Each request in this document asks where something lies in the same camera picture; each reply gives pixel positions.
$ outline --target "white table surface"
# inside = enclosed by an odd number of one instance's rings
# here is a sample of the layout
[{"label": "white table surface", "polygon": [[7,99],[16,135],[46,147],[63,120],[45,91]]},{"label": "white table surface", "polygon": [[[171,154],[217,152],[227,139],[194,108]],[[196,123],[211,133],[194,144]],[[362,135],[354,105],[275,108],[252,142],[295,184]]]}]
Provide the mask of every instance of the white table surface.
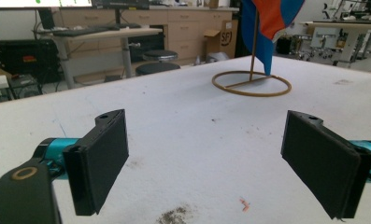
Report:
[{"label": "white table surface", "polygon": [[[274,58],[272,73],[293,84],[286,95],[246,97],[211,84],[239,69],[250,69],[249,57],[2,103],[0,176],[45,138],[82,137],[94,117],[124,108],[130,157],[100,215],[76,217],[67,181],[53,182],[64,223],[157,223],[179,206],[185,223],[342,223],[281,158],[286,115],[309,113],[347,139],[371,139],[371,73]],[[258,87],[281,88],[274,82]],[[371,223],[371,184],[346,223]]]}]

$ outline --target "metal ring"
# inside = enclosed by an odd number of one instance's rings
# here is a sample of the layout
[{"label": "metal ring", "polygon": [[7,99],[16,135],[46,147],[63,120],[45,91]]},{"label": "metal ring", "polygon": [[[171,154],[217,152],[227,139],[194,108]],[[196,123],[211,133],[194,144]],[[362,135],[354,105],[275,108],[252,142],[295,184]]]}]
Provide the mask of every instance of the metal ring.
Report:
[{"label": "metal ring", "polygon": [[[20,175],[21,172],[26,172],[26,171],[29,171],[29,173],[27,173],[26,175]],[[26,179],[26,178],[29,178],[29,177],[33,176],[34,174],[36,174],[36,172],[37,172],[36,167],[25,167],[25,168],[22,168],[22,169],[16,171],[12,175],[12,179],[23,180],[23,179]]]},{"label": "metal ring", "polygon": [[[252,72],[251,71],[229,71],[229,72],[218,73],[217,75],[215,75],[212,78],[212,84],[214,84],[214,86],[216,86],[217,88],[219,88],[219,89],[221,89],[223,91],[228,91],[230,93],[234,93],[234,94],[238,94],[238,95],[255,96],[255,97],[272,97],[272,96],[284,95],[284,94],[290,92],[291,91],[291,88],[293,87],[289,81],[287,81],[286,79],[284,79],[282,77],[273,76],[273,75],[267,76],[265,73],[260,73],[260,72],[253,72],[253,74],[264,76],[263,78],[258,78],[256,80],[245,81],[245,82],[233,84],[233,85],[226,86],[226,87],[225,86],[222,86],[221,84],[219,84],[216,81],[216,79],[218,77],[225,76],[225,75],[235,75],[235,74],[239,74],[239,73],[252,75]],[[287,85],[287,90],[285,90],[285,91],[278,91],[278,92],[271,92],[271,93],[257,93],[257,92],[249,92],[249,91],[237,91],[237,90],[231,89],[232,87],[250,84],[253,81],[257,81],[259,79],[265,79],[265,78],[274,78],[274,79],[277,79],[277,80],[283,82],[284,84]]]}]

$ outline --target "black stool seat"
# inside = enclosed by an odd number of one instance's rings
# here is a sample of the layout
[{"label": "black stool seat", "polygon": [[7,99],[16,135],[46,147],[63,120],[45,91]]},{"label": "black stool seat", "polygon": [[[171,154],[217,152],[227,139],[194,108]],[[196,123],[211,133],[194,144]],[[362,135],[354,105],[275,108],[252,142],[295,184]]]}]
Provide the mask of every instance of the black stool seat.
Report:
[{"label": "black stool seat", "polygon": [[174,63],[145,63],[136,68],[136,75],[144,76],[175,69],[180,69],[180,66]]},{"label": "black stool seat", "polygon": [[175,51],[167,49],[157,49],[145,52],[142,58],[146,61],[172,61],[178,58],[178,54]]}]

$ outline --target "monitor screen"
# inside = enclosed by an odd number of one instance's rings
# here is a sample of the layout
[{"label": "monitor screen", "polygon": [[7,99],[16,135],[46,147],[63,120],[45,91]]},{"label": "monitor screen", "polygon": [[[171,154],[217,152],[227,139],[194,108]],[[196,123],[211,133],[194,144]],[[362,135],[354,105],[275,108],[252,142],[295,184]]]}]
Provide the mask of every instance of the monitor screen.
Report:
[{"label": "monitor screen", "polygon": [[97,8],[150,9],[149,0],[92,0]]},{"label": "monitor screen", "polygon": [[0,9],[28,9],[47,7],[91,7],[92,0],[0,0]]}]

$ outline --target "blue and red cloth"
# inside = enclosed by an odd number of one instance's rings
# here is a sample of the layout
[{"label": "blue and red cloth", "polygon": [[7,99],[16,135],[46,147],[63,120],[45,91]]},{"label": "blue and red cloth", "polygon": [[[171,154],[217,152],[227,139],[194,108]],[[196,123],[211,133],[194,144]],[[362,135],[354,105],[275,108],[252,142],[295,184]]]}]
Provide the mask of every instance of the blue and red cloth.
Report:
[{"label": "blue and red cloth", "polygon": [[252,51],[255,14],[259,12],[259,29],[255,56],[270,75],[275,34],[291,25],[305,0],[243,0],[242,35],[246,47]]}]

